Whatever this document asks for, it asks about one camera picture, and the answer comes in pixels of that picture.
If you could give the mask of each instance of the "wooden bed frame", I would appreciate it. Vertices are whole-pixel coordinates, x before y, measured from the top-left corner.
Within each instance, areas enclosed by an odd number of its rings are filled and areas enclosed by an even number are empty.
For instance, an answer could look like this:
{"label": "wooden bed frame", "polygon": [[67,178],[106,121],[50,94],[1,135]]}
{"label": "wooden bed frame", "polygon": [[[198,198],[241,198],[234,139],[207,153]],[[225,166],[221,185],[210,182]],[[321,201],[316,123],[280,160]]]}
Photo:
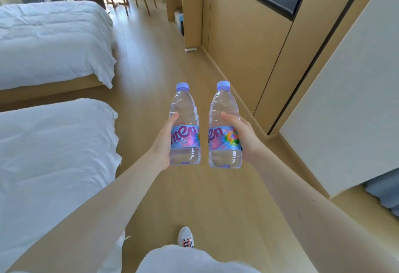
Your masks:
{"label": "wooden bed frame", "polygon": [[75,91],[103,85],[95,74],[73,80],[41,84],[35,86],[23,86],[13,89],[0,90],[0,104],[13,103],[20,100],[36,99],[42,96]]}

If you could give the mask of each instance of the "forearm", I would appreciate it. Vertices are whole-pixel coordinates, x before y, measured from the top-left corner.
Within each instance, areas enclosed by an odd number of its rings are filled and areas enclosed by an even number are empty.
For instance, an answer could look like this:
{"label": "forearm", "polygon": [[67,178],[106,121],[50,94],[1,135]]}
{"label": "forearm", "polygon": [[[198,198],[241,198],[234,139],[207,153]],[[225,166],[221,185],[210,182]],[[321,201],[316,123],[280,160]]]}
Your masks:
{"label": "forearm", "polygon": [[9,271],[97,272],[160,171],[147,152],[37,241]]}
{"label": "forearm", "polygon": [[399,262],[266,147],[252,159],[270,195],[320,273],[399,272]]}

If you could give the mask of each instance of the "white duvet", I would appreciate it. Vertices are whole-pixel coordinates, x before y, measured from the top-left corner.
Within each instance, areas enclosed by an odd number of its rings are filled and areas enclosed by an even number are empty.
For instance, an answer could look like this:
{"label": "white duvet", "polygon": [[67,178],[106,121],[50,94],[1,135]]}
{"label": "white duvet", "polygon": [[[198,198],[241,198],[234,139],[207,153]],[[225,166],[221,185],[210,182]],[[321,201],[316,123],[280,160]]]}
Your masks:
{"label": "white duvet", "polygon": [[[0,113],[1,273],[115,179],[116,118],[92,99]],[[123,240],[99,272],[121,272]]]}
{"label": "white duvet", "polygon": [[0,90],[90,74],[112,88],[112,20],[97,3],[0,6]]}

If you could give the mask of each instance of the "hand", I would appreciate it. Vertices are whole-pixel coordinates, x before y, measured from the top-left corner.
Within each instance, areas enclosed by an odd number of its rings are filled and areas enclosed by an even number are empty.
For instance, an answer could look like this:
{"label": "hand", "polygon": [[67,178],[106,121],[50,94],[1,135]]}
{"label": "hand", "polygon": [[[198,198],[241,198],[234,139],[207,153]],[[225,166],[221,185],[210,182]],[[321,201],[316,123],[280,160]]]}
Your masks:
{"label": "hand", "polygon": [[242,117],[238,118],[226,112],[222,112],[222,118],[237,130],[238,139],[243,148],[243,158],[253,163],[256,156],[262,149],[266,148],[266,146],[258,139],[251,124]]}
{"label": "hand", "polygon": [[170,118],[168,118],[161,130],[158,133],[158,136],[155,139],[154,144],[150,148],[149,152],[151,152],[156,161],[159,161],[161,170],[165,170],[170,165],[169,160],[169,152],[170,152],[170,142],[172,140],[171,131],[173,123],[177,120],[179,114],[175,112]]}

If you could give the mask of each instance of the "purple bottle cap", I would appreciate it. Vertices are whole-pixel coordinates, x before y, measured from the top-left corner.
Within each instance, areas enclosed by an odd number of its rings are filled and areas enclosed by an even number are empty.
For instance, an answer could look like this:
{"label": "purple bottle cap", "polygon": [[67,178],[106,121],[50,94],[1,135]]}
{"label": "purple bottle cap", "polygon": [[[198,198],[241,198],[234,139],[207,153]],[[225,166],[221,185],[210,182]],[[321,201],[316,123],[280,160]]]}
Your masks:
{"label": "purple bottle cap", "polygon": [[221,80],[220,82],[217,82],[216,89],[219,90],[226,90],[230,91],[230,82],[227,80]]}
{"label": "purple bottle cap", "polygon": [[176,92],[179,92],[179,91],[188,91],[188,84],[187,83],[177,83]]}

